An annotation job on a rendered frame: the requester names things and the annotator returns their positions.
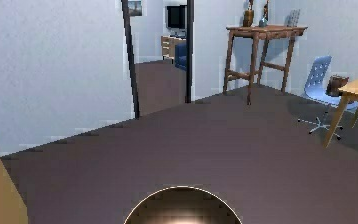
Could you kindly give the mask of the tan wooden furniture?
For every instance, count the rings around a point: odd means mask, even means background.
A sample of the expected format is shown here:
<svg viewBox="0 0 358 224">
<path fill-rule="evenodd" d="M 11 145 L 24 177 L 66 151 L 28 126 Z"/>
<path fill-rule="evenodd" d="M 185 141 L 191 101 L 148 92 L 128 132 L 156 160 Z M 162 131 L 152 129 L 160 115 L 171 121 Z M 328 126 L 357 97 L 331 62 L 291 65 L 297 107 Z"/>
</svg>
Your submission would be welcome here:
<svg viewBox="0 0 358 224">
<path fill-rule="evenodd" d="M 29 224 L 27 207 L 0 159 L 0 224 Z"/>
</svg>

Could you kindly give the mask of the blue swivel office chair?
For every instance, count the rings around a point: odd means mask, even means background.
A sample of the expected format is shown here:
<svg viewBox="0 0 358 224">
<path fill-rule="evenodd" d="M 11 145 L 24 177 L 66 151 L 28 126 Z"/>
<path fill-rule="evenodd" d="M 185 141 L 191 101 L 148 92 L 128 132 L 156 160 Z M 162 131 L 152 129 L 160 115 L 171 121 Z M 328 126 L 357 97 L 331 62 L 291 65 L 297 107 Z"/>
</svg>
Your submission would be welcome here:
<svg viewBox="0 0 358 224">
<path fill-rule="evenodd" d="M 327 87 L 323 84 L 323 80 L 327 74 L 331 59 L 332 57 L 329 55 L 317 57 L 312 64 L 312 68 L 304 86 L 305 95 L 310 100 L 322 103 L 326 106 L 323 117 L 320 118 L 319 116 L 317 116 L 315 122 L 303 120 L 301 118 L 298 119 L 298 122 L 304 122 L 314 125 L 314 128 L 309 131 L 309 134 L 312 134 L 318 129 L 329 130 L 330 125 L 325 123 L 328 117 L 328 112 L 331 108 L 336 108 L 341 99 L 340 96 L 327 95 Z"/>
</svg>

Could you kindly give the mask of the brown vase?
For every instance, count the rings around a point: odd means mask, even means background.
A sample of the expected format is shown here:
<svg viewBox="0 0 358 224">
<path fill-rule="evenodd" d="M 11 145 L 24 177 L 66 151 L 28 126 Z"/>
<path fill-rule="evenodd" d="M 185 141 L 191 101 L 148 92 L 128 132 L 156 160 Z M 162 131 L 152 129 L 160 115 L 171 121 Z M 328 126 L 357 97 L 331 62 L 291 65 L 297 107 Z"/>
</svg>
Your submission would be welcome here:
<svg viewBox="0 0 358 224">
<path fill-rule="evenodd" d="M 248 8 L 244 11 L 243 16 L 243 26 L 250 27 L 253 24 L 254 10 L 253 10 L 254 0 L 248 0 Z"/>
</svg>

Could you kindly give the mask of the light wooden drawer cabinet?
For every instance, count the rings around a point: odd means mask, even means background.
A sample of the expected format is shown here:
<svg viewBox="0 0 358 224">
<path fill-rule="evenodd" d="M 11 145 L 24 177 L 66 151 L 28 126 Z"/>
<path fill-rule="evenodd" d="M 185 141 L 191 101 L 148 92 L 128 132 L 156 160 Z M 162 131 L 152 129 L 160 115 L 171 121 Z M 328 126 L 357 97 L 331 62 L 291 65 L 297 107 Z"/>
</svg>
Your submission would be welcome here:
<svg viewBox="0 0 358 224">
<path fill-rule="evenodd" d="M 161 50 L 162 57 L 174 59 L 175 58 L 175 46 L 179 43 L 185 42 L 185 38 L 162 36 L 161 37 Z"/>
</svg>

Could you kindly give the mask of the framed wall picture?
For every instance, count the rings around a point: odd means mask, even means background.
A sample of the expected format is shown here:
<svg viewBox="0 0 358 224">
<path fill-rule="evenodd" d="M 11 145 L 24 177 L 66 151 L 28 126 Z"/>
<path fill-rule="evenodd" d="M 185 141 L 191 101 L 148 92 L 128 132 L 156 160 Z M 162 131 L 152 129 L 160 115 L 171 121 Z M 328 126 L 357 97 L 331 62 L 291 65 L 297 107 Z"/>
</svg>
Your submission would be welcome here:
<svg viewBox="0 0 358 224">
<path fill-rule="evenodd" d="M 129 15 L 131 17 L 142 15 L 142 0 L 128 0 Z"/>
</svg>

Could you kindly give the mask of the small teal vase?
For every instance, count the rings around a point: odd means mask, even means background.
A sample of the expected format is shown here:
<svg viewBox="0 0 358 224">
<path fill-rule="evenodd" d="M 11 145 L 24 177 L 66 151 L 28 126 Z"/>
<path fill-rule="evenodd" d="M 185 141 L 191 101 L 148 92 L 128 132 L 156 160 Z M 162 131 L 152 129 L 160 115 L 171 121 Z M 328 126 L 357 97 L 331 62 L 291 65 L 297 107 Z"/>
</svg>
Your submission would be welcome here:
<svg viewBox="0 0 358 224">
<path fill-rule="evenodd" d="M 266 4 L 263 7 L 263 16 L 259 21 L 260 27 L 266 27 L 268 25 L 269 1 L 270 0 L 266 0 Z"/>
</svg>

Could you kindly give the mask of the dark round bowl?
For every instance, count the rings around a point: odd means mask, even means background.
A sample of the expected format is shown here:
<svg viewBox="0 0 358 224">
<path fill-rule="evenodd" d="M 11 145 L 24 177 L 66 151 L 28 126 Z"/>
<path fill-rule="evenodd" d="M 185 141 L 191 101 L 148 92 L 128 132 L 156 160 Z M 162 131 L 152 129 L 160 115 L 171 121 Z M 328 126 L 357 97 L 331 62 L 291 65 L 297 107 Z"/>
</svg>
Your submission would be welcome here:
<svg viewBox="0 0 358 224">
<path fill-rule="evenodd" d="M 175 186 L 141 200 L 124 224 L 243 224 L 220 197 L 201 188 Z"/>
</svg>

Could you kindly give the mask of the black television set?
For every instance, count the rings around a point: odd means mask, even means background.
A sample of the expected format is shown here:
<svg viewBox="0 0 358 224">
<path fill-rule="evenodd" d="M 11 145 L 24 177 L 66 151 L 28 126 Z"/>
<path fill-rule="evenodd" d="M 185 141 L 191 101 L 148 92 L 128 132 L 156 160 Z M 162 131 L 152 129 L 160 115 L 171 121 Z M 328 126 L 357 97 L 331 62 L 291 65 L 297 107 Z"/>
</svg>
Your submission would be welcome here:
<svg viewBox="0 0 358 224">
<path fill-rule="evenodd" d="M 186 23 L 186 6 L 167 6 L 167 27 L 184 29 Z"/>
</svg>

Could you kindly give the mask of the light wooden table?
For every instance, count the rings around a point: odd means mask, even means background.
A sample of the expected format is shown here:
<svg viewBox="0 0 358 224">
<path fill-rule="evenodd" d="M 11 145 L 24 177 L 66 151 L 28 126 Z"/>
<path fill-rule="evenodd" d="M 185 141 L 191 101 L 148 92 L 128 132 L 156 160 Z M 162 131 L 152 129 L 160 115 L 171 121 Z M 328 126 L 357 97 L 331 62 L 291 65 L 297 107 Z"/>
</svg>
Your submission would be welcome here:
<svg viewBox="0 0 358 224">
<path fill-rule="evenodd" d="M 336 112 L 332 118 L 330 128 L 325 136 L 325 139 L 323 141 L 323 146 L 325 148 L 328 147 L 328 145 L 331 142 L 331 139 L 333 137 L 333 134 L 343 116 L 343 113 L 345 109 L 347 108 L 347 104 L 349 101 L 357 101 L 358 102 L 358 79 L 349 82 L 345 86 L 341 87 L 339 91 L 342 93 L 341 99 L 339 101 L 338 107 L 336 109 Z M 358 107 L 355 111 L 355 115 L 351 120 L 350 126 L 354 127 L 356 122 L 358 120 Z"/>
</svg>

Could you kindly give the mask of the grey leaning frame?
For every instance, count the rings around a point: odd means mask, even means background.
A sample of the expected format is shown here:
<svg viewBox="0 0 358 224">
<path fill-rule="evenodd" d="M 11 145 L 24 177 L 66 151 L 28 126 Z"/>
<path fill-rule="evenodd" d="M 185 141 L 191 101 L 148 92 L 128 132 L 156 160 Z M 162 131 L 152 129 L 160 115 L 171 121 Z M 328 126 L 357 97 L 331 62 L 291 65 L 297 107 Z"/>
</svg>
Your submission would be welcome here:
<svg viewBox="0 0 358 224">
<path fill-rule="evenodd" d="M 287 22 L 287 26 L 288 27 L 296 27 L 299 21 L 299 16 L 300 16 L 300 10 L 299 9 L 294 9 L 290 12 L 289 18 L 288 18 L 288 22 Z"/>
</svg>

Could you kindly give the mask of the brown wooden console table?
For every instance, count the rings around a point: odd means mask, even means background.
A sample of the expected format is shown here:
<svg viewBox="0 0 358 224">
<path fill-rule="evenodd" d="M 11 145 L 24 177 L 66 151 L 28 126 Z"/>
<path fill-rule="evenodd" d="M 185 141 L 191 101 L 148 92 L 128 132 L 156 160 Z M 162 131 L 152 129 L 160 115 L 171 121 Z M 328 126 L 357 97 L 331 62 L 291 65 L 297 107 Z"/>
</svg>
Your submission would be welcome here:
<svg viewBox="0 0 358 224">
<path fill-rule="evenodd" d="M 267 25 L 266 27 L 227 27 L 228 30 L 228 43 L 227 43 L 227 56 L 226 56 L 226 66 L 224 71 L 224 81 L 223 81 L 223 94 L 227 94 L 228 82 L 238 79 L 244 79 L 248 81 L 248 91 L 247 91 L 247 104 L 251 104 L 251 88 L 254 82 L 254 77 L 258 76 L 257 83 L 260 83 L 263 68 L 271 68 L 283 72 L 282 86 L 281 91 L 285 92 L 287 86 L 287 80 L 290 71 L 290 65 L 292 61 L 293 49 L 295 45 L 296 38 L 302 36 L 307 30 L 306 27 L 287 27 L 285 25 Z M 233 51 L 233 43 L 235 37 L 241 38 L 250 38 L 252 40 L 252 50 L 251 50 L 251 63 L 250 70 L 248 72 L 237 72 L 233 71 L 231 66 L 231 57 Z M 269 42 L 274 39 L 284 39 L 287 38 L 288 49 L 286 62 L 284 65 L 278 65 L 266 62 L 266 56 L 268 52 Z M 259 63 L 259 69 L 256 69 L 256 59 L 258 53 L 259 41 L 263 40 L 263 50 Z"/>
</svg>

